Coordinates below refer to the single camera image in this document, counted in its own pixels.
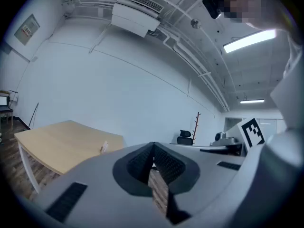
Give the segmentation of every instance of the laptop screen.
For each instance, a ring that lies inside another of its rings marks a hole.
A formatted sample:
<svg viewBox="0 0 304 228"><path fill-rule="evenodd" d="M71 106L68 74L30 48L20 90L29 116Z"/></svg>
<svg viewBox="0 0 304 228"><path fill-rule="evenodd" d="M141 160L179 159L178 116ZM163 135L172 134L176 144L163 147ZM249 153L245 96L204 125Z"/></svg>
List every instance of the laptop screen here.
<svg viewBox="0 0 304 228"><path fill-rule="evenodd" d="M8 105L7 96L0 96L0 106Z"/></svg>

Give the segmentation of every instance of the air conditioning unit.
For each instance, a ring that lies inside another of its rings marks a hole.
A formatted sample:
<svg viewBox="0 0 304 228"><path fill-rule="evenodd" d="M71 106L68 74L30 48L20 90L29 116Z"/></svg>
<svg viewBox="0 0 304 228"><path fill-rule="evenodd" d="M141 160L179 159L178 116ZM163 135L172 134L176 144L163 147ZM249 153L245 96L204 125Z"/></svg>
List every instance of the air conditioning unit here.
<svg viewBox="0 0 304 228"><path fill-rule="evenodd" d="M117 0L112 11L112 24L145 37L155 31L163 6L151 0Z"/></svg>

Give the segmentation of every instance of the desk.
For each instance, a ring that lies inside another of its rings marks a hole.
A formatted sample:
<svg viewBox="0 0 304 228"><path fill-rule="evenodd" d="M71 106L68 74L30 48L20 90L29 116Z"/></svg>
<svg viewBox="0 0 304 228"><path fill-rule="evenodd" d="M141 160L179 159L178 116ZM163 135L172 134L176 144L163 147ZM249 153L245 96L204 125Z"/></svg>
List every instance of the desk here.
<svg viewBox="0 0 304 228"><path fill-rule="evenodd" d="M24 168L35 190L40 187L30 167L27 153L58 174L64 174L80 162L100 155L104 142L106 152L123 148L123 137L82 124L66 121L15 134Z"/></svg>
<svg viewBox="0 0 304 228"><path fill-rule="evenodd" d="M8 114L11 114L11 129L13 130L13 110L8 106L0 106L0 114L6 114L6 122L8 123Z"/></svg>

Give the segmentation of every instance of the fluorescent light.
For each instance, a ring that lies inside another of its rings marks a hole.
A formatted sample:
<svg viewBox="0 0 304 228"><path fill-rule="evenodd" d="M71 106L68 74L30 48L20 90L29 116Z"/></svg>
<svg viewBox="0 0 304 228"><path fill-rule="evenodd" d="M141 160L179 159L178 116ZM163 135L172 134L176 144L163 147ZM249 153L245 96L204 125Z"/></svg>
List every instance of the fluorescent light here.
<svg viewBox="0 0 304 228"><path fill-rule="evenodd" d="M238 39L238 40L233 41L231 43L228 43L228 44L224 45L224 49L228 53L228 52L232 52L234 50L237 50L237 49L255 44L257 42L273 39L275 37L276 37L276 30L275 29L265 30L265 31L258 32L258 33L255 33L253 35L247 36L245 38Z"/></svg>
<svg viewBox="0 0 304 228"><path fill-rule="evenodd" d="M252 100L252 101L240 101L241 104L248 104L248 103L263 103L264 100Z"/></svg>

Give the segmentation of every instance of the wall sign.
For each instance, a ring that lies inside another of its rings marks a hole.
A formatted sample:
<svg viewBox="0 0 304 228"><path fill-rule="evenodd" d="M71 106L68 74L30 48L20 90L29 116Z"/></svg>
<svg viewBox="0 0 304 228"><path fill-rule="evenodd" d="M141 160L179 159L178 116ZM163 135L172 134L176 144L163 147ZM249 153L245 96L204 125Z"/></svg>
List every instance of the wall sign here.
<svg viewBox="0 0 304 228"><path fill-rule="evenodd" d="M15 33L15 37L23 44L26 45L33 34L40 28L34 15L30 15L24 23L19 27Z"/></svg>

